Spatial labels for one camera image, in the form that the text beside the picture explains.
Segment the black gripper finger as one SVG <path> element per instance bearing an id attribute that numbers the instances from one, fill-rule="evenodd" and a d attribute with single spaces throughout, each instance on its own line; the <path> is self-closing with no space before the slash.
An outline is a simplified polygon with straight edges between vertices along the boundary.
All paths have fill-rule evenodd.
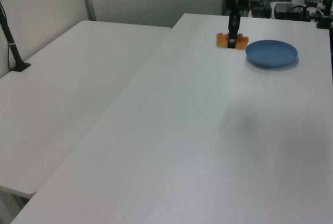
<path id="1" fill-rule="evenodd" d="M 240 26 L 240 13 L 231 13 L 228 22 L 228 48 L 234 49 Z"/>

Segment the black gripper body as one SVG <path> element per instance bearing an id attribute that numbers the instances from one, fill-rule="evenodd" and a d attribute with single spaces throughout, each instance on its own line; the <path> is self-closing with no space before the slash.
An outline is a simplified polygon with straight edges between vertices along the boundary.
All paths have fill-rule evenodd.
<path id="1" fill-rule="evenodd" d="M 250 0 L 225 0 L 225 8 L 233 14 L 238 14 L 250 7 Z"/>

